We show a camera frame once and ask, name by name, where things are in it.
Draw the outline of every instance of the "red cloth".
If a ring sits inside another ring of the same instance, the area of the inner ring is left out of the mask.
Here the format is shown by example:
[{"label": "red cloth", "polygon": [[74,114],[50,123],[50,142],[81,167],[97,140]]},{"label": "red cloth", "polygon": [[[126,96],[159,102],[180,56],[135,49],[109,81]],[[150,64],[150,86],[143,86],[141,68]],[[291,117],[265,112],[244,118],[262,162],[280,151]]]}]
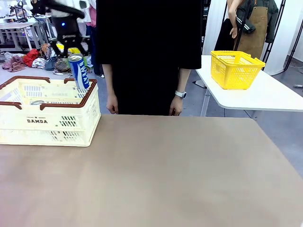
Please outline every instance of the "red cloth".
[{"label": "red cloth", "polygon": [[30,52],[28,52],[24,58],[23,61],[28,67],[32,67],[33,61],[39,57],[39,51],[36,49],[32,49]]},{"label": "red cloth", "polygon": [[2,65],[4,70],[9,72],[18,72],[25,69],[26,64],[24,64],[23,59],[19,56],[13,56],[9,61]]}]

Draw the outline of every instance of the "brown apron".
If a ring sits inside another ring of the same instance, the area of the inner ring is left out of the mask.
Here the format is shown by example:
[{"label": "brown apron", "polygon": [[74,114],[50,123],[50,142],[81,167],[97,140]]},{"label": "brown apron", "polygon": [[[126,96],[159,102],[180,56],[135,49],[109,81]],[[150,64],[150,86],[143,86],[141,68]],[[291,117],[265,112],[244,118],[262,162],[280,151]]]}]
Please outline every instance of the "brown apron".
[{"label": "brown apron", "polygon": [[267,10],[268,7],[255,6],[249,21],[256,27],[250,34],[242,33],[238,51],[243,51],[251,55],[252,58],[261,58],[266,32],[267,32]]}]

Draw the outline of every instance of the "hand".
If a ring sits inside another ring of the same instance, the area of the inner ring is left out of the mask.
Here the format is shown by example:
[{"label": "hand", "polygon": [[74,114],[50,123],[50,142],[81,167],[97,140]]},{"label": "hand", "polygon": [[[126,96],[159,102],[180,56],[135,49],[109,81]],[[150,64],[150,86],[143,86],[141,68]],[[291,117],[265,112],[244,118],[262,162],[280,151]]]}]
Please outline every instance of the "hand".
[{"label": "hand", "polygon": [[229,34],[232,36],[233,39],[235,39],[237,37],[237,35],[238,35],[238,28],[237,27],[233,27],[231,29],[231,32]]},{"label": "hand", "polygon": [[179,116],[182,112],[183,99],[179,96],[175,96],[170,104],[169,115]]},{"label": "hand", "polygon": [[119,114],[118,112],[118,100],[115,94],[107,96],[106,108],[111,114]]}]

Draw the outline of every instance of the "blue can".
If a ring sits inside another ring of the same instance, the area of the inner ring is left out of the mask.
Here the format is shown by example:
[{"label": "blue can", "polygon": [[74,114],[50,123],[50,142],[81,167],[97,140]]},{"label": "blue can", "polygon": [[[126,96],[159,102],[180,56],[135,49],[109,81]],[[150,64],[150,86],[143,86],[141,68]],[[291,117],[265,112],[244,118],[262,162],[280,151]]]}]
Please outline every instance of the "blue can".
[{"label": "blue can", "polygon": [[74,53],[68,56],[67,59],[70,63],[71,71],[75,78],[77,87],[79,89],[87,89],[89,87],[89,79],[87,77],[87,70],[82,54]]}]

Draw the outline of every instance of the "white plastic basket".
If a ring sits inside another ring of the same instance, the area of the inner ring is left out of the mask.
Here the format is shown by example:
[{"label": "white plastic basket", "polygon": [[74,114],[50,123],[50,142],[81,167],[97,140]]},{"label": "white plastic basket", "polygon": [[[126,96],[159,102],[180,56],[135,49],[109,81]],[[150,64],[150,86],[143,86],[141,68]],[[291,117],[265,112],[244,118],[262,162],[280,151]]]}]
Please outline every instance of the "white plastic basket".
[{"label": "white plastic basket", "polygon": [[97,80],[13,77],[0,85],[0,144],[90,145],[101,117]]}]

